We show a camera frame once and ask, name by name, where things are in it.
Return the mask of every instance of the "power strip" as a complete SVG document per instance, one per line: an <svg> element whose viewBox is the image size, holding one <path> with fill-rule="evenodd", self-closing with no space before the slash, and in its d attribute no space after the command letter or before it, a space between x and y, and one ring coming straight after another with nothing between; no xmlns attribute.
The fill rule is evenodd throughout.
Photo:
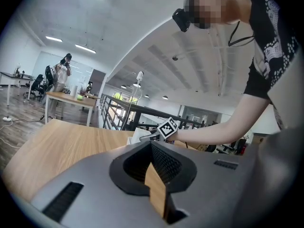
<svg viewBox="0 0 304 228"><path fill-rule="evenodd" d="M10 121L11 121L11 118L4 117L3 120L6 121L6 122L10 122Z"/></svg>

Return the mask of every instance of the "gray machine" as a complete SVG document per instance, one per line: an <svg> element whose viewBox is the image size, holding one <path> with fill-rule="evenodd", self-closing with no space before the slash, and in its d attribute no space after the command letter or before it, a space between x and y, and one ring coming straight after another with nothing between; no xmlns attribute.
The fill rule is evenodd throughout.
<svg viewBox="0 0 304 228"><path fill-rule="evenodd" d="M21 209L41 227L246 227L292 186L303 127L269 136L244 156L141 142L87 157L47 183ZM166 186L164 219L149 201L152 163Z"/></svg>

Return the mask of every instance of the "wooden desk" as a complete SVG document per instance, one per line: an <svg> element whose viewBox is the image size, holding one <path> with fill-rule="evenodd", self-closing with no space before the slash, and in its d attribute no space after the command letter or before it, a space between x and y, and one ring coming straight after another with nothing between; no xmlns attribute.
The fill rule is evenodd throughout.
<svg viewBox="0 0 304 228"><path fill-rule="evenodd" d="M2 178L10 192L30 202L48 181L79 160L124 146L134 132L85 127L52 119L13 156ZM150 201L162 216L165 186L150 165L146 185Z"/></svg>
<svg viewBox="0 0 304 228"><path fill-rule="evenodd" d="M29 78L29 77L27 77L25 75L24 75L23 78L21 78L21 77L15 76L13 74L0 72L0 82L1 82L2 77L3 78L7 78L9 80L8 96L7 96L7 99L6 99L6 105L10 105L10 99L9 99L10 98L10 85L12 85L15 80L20 81L20 84L18 83L18 96L20 95L21 82L27 83L28 81L30 81L30 85L29 85L29 89L28 89L28 100L29 100L30 90L31 90L32 85L34 83L34 79L33 78Z"/></svg>
<svg viewBox="0 0 304 228"><path fill-rule="evenodd" d="M48 102L49 102L50 98L55 99L55 100L59 100L59 101L62 101L62 102L66 102L66 103L70 103L70 104L79 105L79 106L82 106L82 107L89 108L89 113L88 113L88 116L87 116L86 125L88 127L90 126L92 111L93 111L93 107L95 106L96 100L84 97L83 101L79 101L79 100L77 100L77 95L76 96L71 96L71 95L65 94L63 92L47 92L47 100L46 100L46 108L45 108L46 124L48 123ZM62 105L62 108L61 108L61 118L63 117L63 110L64 110L64 105Z"/></svg>

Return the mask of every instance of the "woman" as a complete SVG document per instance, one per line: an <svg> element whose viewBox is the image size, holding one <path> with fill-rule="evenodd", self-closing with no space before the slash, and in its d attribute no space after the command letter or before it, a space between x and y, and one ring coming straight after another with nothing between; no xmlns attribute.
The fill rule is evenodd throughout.
<svg viewBox="0 0 304 228"><path fill-rule="evenodd" d="M297 110L299 119L295 119L296 114L292 110L291 113L286 111L291 107L280 101L280 97L286 97L287 103L292 102L288 99L292 97L292 93L288 93L290 89L294 89L291 92L303 92L301 85L293 85L288 78L290 72L295 70L299 79L303 76L303 52L292 28L294 25L286 19L287 10L280 8L275 0L189 0L185 11L191 22L199 28L205 28L209 23L226 24L237 20L250 24L255 34L255 57L250 66L244 94L227 122L195 130L178 130L169 141L200 144L234 142L248 132L269 104L274 105L280 128L303 124L303 113ZM297 104L300 108L303 107L303 96L297 96L299 101L294 106L299 109ZM276 107L280 107L283 121Z"/></svg>
<svg viewBox="0 0 304 228"><path fill-rule="evenodd" d="M67 77L71 75L70 61L72 55L68 53L58 64L55 65L55 84L53 92L60 92L64 89ZM49 117L55 118L57 100L51 100L49 106Z"/></svg>

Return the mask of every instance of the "white ceiling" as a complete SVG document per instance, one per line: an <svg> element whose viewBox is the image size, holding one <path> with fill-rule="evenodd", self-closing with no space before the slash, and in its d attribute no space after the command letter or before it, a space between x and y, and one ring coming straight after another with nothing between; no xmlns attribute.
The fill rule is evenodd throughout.
<svg viewBox="0 0 304 228"><path fill-rule="evenodd" d="M172 22L184 0L24 0L25 22L47 46L45 36L60 38L59 45L75 51L75 44L96 54L79 53L109 68L108 84L132 85L144 72L142 89L153 95L169 89L188 89L235 97L241 95L253 56L252 43L227 48L235 25L183 33ZM252 34L240 24L235 39Z"/></svg>

